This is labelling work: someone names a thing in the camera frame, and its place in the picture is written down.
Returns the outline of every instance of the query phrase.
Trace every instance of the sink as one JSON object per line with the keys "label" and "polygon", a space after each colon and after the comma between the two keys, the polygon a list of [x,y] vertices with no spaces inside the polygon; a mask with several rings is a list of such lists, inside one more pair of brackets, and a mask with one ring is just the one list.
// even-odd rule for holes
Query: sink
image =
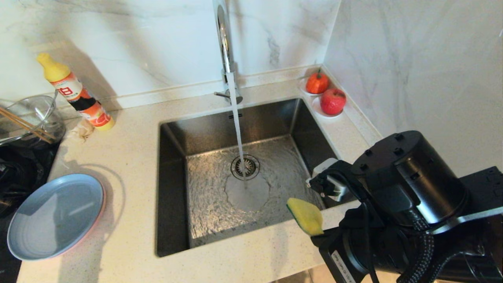
{"label": "sink", "polygon": [[320,209],[349,201],[305,185],[314,167],[337,157],[302,99],[238,112],[244,167],[231,111],[160,126],[159,257],[292,219],[290,197]]}

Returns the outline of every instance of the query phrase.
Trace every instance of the stove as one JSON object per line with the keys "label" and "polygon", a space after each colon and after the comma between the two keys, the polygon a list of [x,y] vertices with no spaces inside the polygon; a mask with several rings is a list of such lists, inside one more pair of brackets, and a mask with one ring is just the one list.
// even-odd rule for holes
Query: stove
{"label": "stove", "polygon": [[59,144],[31,150],[0,147],[0,282],[15,283],[21,261],[7,247],[7,231],[16,209],[47,182]]}

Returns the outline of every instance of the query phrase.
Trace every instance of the faucet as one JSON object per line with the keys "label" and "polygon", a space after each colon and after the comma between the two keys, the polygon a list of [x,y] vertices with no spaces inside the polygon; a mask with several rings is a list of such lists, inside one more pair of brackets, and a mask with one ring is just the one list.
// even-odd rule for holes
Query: faucet
{"label": "faucet", "polygon": [[237,86],[236,81],[235,63],[232,56],[232,45],[230,43],[229,16],[225,0],[213,0],[213,9],[215,11],[215,21],[217,24],[218,45],[220,46],[220,55],[222,56],[222,79],[225,89],[224,93],[215,92],[214,94],[216,96],[224,97],[225,100],[230,103],[230,91],[227,74],[233,73],[234,85],[236,88],[236,101],[239,104],[243,100],[243,97],[239,93],[239,87]]}

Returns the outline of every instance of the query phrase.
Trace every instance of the small white dish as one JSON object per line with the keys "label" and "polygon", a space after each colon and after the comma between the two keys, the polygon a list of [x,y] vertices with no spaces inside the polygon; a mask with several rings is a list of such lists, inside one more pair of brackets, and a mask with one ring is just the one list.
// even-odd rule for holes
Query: small white dish
{"label": "small white dish", "polygon": [[324,119],[335,119],[335,118],[338,118],[343,112],[344,112],[344,109],[337,115],[328,115],[328,114],[325,114],[323,112],[323,110],[321,109],[321,103],[320,103],[320,98],[319,97],[316,97],[315,99],[313,99],[313,102],[311,103],[311,106],[312,106],[312,109],[314,110],[314,112],[320,116],[321,118],[324,118]]}
{"label": "small white dish", "polygon": [[322,95],[321,93],[320,93],[320,94],[314,94],[314,93],[309,93],[309,92],[307,92],[307,90],[306,90],[307,80],[308,80],[308,78],[303,78],[303,79],[300,79],[300,80],[299,80],[299,82],[298,82],[298,87],[299,87],[299,89],[300,89],[303,93],[307,94],[308,96],[313,96],[313,97],[315,97],[315,96],[320,96],[320,95]]}
{"label": "small white dish", "polygon": [[103,212],[105,190],[94,177],[70,174],[33,192],[14,214],[7,245],[20,260],[55,257],[77,244]]}

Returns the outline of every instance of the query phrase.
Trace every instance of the white marble backsplash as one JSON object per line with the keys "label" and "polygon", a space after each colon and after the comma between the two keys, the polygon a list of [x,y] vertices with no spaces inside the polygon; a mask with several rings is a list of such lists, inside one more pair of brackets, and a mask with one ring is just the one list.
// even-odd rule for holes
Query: white marble backsplash
{"label": "white marble backsplash", "polygon": [[[230,0],[241,75],[320,64],[340,1]],[[0,2],[0,98],[49,93],[49,52],[98,98],[221,79],[211,0]]]}
{"label": "white marble backsplash", "polygon": [[343,0],[324,64],[383,136],[503,170],[503,1]]}

